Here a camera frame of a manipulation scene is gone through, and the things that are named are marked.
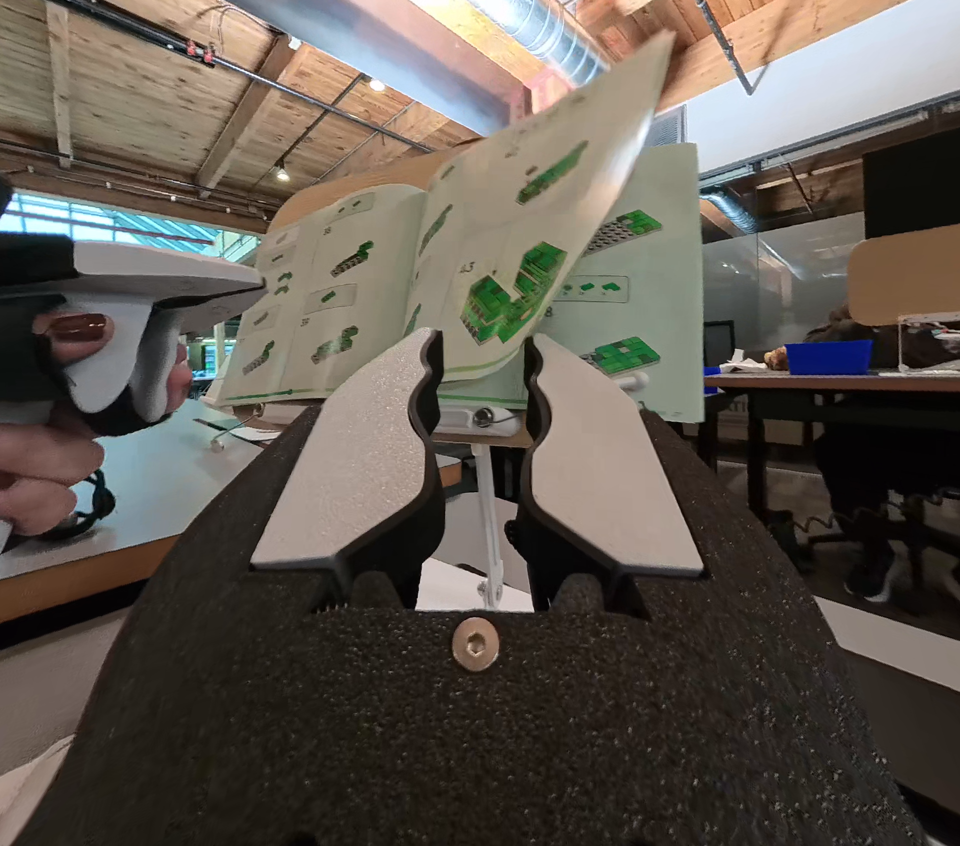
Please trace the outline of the grey wall vent grille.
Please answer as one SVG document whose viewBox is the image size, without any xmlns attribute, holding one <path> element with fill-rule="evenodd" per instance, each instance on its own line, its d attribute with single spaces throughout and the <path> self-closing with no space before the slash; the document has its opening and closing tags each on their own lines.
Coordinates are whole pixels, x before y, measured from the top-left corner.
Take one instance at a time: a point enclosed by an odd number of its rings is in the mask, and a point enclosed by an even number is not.
<svg viewBox="0 0 960 846">
<path fill-rule="evenodd" d="M 684 144 L 688 141 L 687 106 L 678 105 L 654 116 L 644 142 L 645 148 L 672 144 Z"/>
</svg>

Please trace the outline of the clear acrylic stand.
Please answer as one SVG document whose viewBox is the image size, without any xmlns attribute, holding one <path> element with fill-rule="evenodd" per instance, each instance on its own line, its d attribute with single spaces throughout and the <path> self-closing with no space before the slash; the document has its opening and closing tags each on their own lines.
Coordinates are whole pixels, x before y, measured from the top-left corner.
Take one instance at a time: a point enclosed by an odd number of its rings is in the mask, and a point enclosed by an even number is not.
<svg viewBox="0 0 960 846">
<path fill-rule="evenodd" d="M 896 370 L 901 374 L 959 374 L 959 313 L 900 315 Z"/>
</svg>

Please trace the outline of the frosted glass partition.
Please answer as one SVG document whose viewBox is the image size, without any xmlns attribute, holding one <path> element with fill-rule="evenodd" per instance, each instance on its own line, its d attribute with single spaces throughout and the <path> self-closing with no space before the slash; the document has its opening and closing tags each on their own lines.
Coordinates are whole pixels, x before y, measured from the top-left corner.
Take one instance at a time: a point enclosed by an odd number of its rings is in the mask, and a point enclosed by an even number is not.
<svg viewBox="0 0 960 846">
<path fill-rule="evenodd" d="M 731 323 L 720 341 L 754 359 L 804 340 L 847 296 L 847 269 L 865 238 L 862 212 L 707 243 L 703 318 Z"/>
</svg>

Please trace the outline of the blue plastic bin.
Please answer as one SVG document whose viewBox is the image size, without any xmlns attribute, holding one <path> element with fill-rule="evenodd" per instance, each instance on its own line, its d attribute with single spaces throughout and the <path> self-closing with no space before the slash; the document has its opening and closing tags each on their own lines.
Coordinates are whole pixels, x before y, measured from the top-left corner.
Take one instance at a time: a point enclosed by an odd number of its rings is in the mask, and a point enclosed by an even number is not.
<svg viewBox="0 0 960 846">
<path fill-rule="evenodd" d="M 792 376 L 859 377 L 871 372 L 873 346 L 873 340 L 859 339 L 792 343 L 784 349 Z"/>
</svg>

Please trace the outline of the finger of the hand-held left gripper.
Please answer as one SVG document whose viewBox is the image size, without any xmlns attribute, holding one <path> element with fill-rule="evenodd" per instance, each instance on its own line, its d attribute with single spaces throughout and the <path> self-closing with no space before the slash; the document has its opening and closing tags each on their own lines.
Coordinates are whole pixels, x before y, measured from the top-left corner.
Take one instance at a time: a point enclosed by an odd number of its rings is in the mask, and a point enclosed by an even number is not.
<svg viewBox="0 0 960 846">
<path fill-rule="evenodd" d="M 244 264 L 118 242 L 76 241 L 74 268 L 78 290 L 154 299 L 232 295 L 265 288 L 262 276 Z"/>
<path fill-rule="evenodd" d="M 150 325 L 173 324 L 179 333 L 202 333 L 242 315 L 266 292 L 266 288 L 252 288 L 217 295 L 169 297 L 153 304 Z"/>
</svg>

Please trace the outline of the black office chair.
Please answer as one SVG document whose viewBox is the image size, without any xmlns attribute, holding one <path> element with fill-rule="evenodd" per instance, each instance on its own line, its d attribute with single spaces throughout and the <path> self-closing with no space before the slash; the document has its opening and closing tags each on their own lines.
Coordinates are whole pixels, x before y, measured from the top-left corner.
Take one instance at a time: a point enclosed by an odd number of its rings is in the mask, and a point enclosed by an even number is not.
<svg viewBox="0 0 960 846">
<path fill-rule="evenodd" d="M 940 552 L 953 561 L 952 591 L 958 592 L 958 533 L 932 526 L 928 507 L 951 496 L 908 495 L 877 507 L 859 505 L 850 512 L 810 516 L 792 525 L 800 562 L 809 563 L 816 548 L 853 545 L 858 559 L 844 580 L 848 595 L 859 602 L 896 602 L 913 615 L 929 608 L 928 552 Z"/>
</svg>

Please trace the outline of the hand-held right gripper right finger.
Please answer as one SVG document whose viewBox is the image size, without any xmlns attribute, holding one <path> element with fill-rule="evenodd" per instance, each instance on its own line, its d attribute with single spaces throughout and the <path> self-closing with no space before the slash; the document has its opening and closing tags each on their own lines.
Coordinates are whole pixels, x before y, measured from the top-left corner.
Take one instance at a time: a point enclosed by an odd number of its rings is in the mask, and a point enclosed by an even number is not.
<svg viewBox="0 0 960 846">
<path fill-rule="evenodd" d="M 549 336 L 524 345 L 528 392 L 517 522 L 603 576 L 701 576 L 704 563 L 639 405 Z"/>
</svg>

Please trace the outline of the black ceiling pipe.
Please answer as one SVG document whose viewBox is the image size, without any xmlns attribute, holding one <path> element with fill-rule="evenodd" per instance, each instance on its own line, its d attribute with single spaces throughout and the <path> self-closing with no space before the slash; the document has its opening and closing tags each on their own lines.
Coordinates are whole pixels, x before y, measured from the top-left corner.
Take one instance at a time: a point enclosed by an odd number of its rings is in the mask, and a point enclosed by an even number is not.
<svg viewBox="0 0 960 846">
<path fill-rule="evenodd" d="M 48 4 L 65 7 L 69 12 L 86 16 L 91 20 L 108 28 L 117 30 L 143 43 L 163 48 L 174 55 L 182 56 L 192 62 L 204 65 L 207 68 L 222 68 L 244 76 L 251 83 L 261 85 L 269 90 L 281 93 L 303 101 L 310 106 L 320 109 L 325 115 L 349 122 L 352 125 L 366 129 L 372 134 L 385 139 L 399 142 L 406 147 L 429 153 L 431 148 L 426 144 L 406 137 L 383 124 L 375 124 L 364 120 L 342 109 L 333 103 L 328 103 L 314 96 L 296 90 L 280 83 L 274 76 L 255 72 L 242 65 L 223 57 L 216 48 L 209 43 L 203 43 L 176 32 L 163 24 L 155 23 L 136 13 L 116 5 L 114 0 L 43 0 Z"/>
</svg>

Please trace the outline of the green brick instruction booklet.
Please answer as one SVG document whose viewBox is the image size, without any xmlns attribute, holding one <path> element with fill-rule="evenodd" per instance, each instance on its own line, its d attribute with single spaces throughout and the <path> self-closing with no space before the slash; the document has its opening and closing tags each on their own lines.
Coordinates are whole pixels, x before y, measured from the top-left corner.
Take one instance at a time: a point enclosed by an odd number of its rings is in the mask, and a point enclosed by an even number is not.
<svg viewBox="0 0 960 846">
<path fill-rule="evenodd" d="M 450 153 L 296 192 L 256 252 L 219 408 L 330 396 L 418 329 L 440 331 L 439 399 L 526 408 L 543 334 L 629 395 L 702 416 L 703 257 L 694 144 L 651 145 L 674 35 L 546 110 Z"/>
</svg>

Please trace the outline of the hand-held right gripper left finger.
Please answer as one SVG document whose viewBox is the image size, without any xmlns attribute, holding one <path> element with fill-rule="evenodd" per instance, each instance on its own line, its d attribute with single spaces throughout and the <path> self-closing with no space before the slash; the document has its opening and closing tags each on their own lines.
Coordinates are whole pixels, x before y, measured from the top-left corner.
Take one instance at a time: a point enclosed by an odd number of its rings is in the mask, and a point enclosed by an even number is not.
<svg viewBox="0 0 960 846">
<path fill-rule="evenodd" d="M 419 576 L 445 531 L 431 443 L 442 337 L 414 330 L 326 400 L 250 558 L 253 570 Z"/>
</svg>

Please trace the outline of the person's left hand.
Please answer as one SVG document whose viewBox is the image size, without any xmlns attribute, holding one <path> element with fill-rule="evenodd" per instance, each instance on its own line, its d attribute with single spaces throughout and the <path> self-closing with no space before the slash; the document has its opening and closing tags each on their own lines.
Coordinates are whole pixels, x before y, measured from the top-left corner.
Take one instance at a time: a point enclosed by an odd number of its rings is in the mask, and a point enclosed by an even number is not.
<svg viewBox="0 0 960 846">
<path fill-rule="evenodd" d="M 31 327 L 52 359 L 69 365 L 109 344 L 113 322 L 98 312 L 44 312 Z M 71 403 L 54 405 L 46 424 L 1 426 L 1 518 L 11 532 L 36 537 L 73 514 L 73 487 L 98 470 L 105 456 L 94 432 Z"/>
</svg>

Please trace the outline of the brown office table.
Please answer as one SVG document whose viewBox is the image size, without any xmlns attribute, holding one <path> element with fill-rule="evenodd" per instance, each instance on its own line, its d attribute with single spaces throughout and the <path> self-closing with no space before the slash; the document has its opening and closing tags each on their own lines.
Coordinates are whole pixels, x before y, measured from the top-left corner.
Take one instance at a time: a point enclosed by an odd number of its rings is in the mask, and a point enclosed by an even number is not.
<svg viewBox="0 0 960 846">
<path fill-rule="evenodd" d="M 747 497 L 767 523 L 767 420 L 855 424 L 958 432 L 956 373 L 791 375 L 782 372 L 705 375 L 705 387 L 747 397 Z"/>
</svg>

